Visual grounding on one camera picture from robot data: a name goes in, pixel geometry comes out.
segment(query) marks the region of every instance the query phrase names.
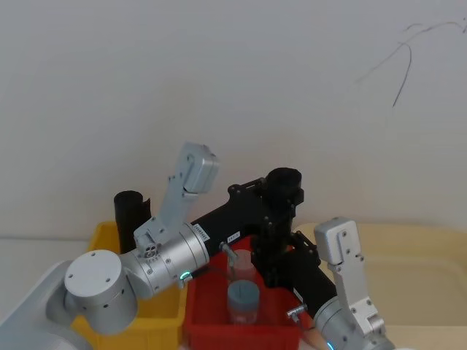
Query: green led light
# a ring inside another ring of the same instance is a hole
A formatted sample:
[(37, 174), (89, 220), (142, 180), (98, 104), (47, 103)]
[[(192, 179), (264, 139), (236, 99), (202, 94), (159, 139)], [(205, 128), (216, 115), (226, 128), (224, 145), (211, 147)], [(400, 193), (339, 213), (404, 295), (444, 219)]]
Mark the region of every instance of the green led light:
[(180, 275), (180, 279), (184, 279), (185, 277), (188, 277), (190, 275), (190, 271), (186, 271)]

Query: beige surface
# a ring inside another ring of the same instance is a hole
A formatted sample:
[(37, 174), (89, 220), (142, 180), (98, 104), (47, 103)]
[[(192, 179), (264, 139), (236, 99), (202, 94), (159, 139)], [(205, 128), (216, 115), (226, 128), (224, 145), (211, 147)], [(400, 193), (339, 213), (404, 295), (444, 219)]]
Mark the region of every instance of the beige surface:
[[(298, 227), (314, 241), (313, 224)], [(370, 296), (398, 346), (467, 347), (467, 233), (359, 225)]]

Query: plastic bin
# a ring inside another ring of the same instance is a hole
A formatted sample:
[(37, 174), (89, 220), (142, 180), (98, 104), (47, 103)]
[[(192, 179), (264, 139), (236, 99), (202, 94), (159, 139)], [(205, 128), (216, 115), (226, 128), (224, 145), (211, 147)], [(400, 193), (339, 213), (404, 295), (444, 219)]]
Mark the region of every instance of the plastic bin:
[[(248, 238), (233, 249), (250, 250)], [(210, 265), (225, 271), (227, 258), (219, 254)], [(260, 287), (258, 320), (254, 325), (233, 325), (227, 309), (227, 279), (218, 272), (206, 273), (188, 284), (185, 331), (192, 350), (296, 350), (300, 329), (286, 311), (298, 306), (292, 293), (282, 288), (269, 289), (256, 274)]]
[[(117, 226), (103, 222), (96, 228), (89, 250), (119, 252)], [(182, 340), (187, 290), (172, 287), (151, 300), (139, 301), (139, 313), (131, 326), (118, 335), (99, 335), (79, 316), (72, 327), (95, 350), (177, 350)]]

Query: clear plastic cup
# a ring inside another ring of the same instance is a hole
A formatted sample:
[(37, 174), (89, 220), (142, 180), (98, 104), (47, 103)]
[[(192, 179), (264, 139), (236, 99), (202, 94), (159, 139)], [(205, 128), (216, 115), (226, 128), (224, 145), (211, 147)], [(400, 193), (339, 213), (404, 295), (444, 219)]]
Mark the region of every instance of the clear plastic cup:
[(233, 324), (254, 324), (258, 318), (260, 289), (245, 280), (232, 282), (227, 289), (228, 312)]
[(256, 268), (251, 262), (251, 252), (245, 249), (237, 249), (237, 260), (233, 263), (233, 267), (227, 267), (228, 273), (233, 274), (232, 279), (254, 281), (256, 276)]

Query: blue cap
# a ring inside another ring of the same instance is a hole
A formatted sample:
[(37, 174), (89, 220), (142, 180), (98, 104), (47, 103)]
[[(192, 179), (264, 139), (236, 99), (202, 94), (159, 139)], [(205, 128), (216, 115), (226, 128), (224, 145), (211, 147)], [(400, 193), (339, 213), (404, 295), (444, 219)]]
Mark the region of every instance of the blue cap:
[(228, 307), (237, 311), (258, 310), (260, 289), (255, 283), (241, 279), (228, 286), (227, 300)]

